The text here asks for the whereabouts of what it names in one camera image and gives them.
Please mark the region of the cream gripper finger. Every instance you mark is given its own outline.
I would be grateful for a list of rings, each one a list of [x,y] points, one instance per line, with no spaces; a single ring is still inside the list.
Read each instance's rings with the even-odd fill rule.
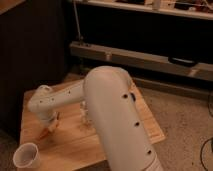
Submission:
[[[58,125],[59,125],[58,121],[52,123],[51,125],[48,126],[48,131],[50,133],[54,132],[57,129]]]

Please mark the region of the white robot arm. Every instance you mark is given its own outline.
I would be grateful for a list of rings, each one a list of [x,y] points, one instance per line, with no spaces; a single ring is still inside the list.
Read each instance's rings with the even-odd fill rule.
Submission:
[[[164,171],[136,108],[133,85],[120,67],[96,67],[62,90],[39,86],[28,109],[49,127],[57,118],[55,108],[82,102],[112,171]]]

